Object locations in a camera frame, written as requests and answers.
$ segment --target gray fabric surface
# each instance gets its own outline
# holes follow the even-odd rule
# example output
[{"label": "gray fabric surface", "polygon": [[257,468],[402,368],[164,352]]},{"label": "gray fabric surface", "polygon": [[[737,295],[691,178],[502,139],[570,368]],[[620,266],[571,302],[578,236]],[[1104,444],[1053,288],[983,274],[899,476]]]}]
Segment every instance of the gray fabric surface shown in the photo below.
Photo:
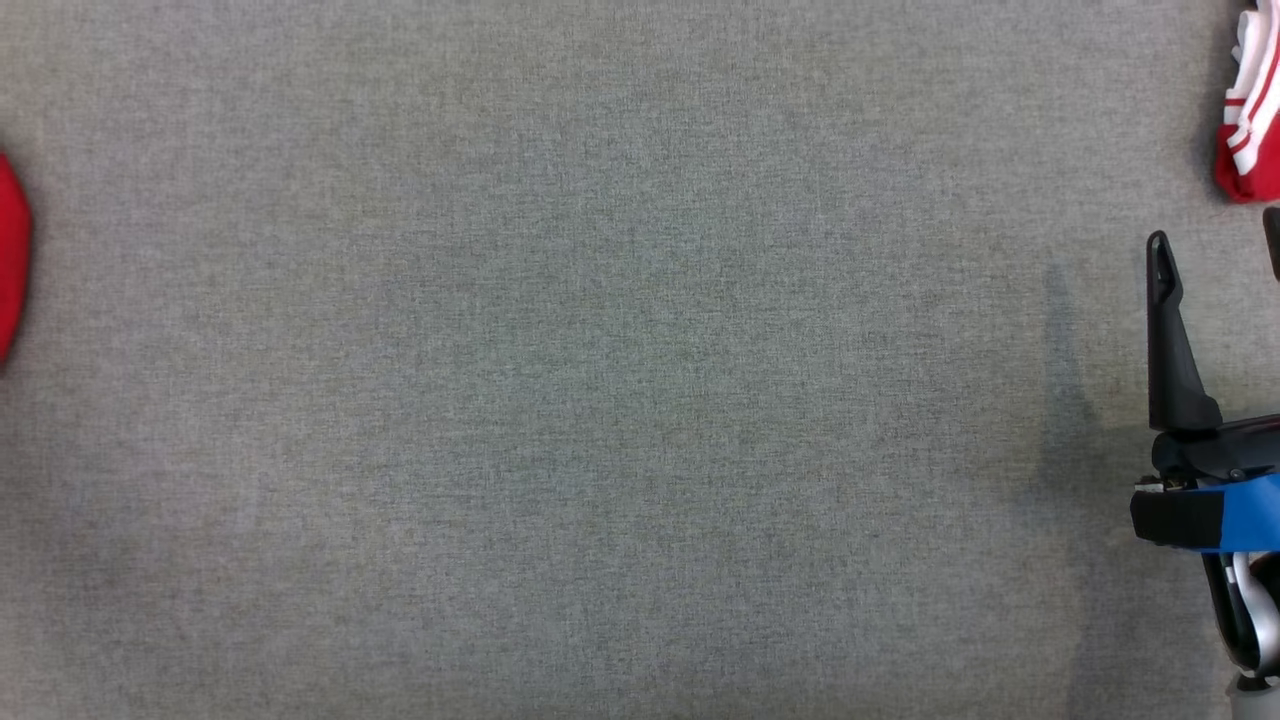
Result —
[{"label": "gray fabric surface", "polygon": [[0,716],[1225,716],[1142,243],[1238,4],[0,10]]}]

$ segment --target red cloth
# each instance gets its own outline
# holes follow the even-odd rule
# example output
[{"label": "red cloth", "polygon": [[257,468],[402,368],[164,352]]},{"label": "red cloth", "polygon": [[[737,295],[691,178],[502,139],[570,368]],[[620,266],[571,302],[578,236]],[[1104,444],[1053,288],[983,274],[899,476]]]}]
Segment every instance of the red cloth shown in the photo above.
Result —
[{"label": "red cloth", "polygon": [[1235,132],[1234,124],[1217,128],[1217,160],[1213,178],[1233,202],[1275,202],[1280,200],[1280,132],[1268,132],[1258,146],[1258,161],[1248,174],[1231,158],[1226,141]]},{"label": "red cloth", "polygon": [[18,331],[31,261],[31,209],[9,159],[0,155],[0,361]]}]

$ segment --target red and white cloth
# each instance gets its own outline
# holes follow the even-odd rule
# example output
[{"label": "red and white cloth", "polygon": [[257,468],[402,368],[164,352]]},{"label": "red and white cloth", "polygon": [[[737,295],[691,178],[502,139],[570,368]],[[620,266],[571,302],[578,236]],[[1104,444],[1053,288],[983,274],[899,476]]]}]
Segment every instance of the red and white cloth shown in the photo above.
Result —
[{"label": "red and white cloth", "polygon": [[[1240,13],[1239,45],[1231,55],[1240,63],[1235,83],[1226,91],[1222,124],[1217,131],[1213,176],[1235,202],[1280,200],[1280,0],[1258,0],[1257,10]],[[1271,132],[1272,124],[1277,126]]]}]

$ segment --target silver metal part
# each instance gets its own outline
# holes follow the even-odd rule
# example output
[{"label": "silver metal part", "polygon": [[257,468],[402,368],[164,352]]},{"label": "silver metal part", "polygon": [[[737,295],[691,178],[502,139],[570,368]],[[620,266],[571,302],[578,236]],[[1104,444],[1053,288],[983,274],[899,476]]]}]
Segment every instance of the silver metal part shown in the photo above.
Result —
[{"label": "silver metal part", "polygon": [[1280,673],[1280,610],[1276,610],[1271,593],[1249,571],[1247,552],[1231,553],[1231,570],[1226,579],[1239,588],[1240,600],[1253,623],[1253,634],[1258,638],[1257,676],[1276,675]]},{"label": "silver metal part", "polygon": [[1231,698],[1231,720],[1280,720],[1280,685],[1243,689],[1249,680],[1236,675],[1226,689]]}]

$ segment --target blue tape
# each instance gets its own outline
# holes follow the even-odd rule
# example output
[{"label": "blue tape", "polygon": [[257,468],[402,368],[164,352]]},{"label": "blue tape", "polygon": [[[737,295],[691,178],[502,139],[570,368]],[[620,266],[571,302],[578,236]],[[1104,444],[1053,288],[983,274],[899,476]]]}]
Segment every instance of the blue tape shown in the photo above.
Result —
[{"label": "blue tape", "polygon": [[1280,551],[1280,474],[1192,492],[1221,492],[1222,542],[1202,552]]}]

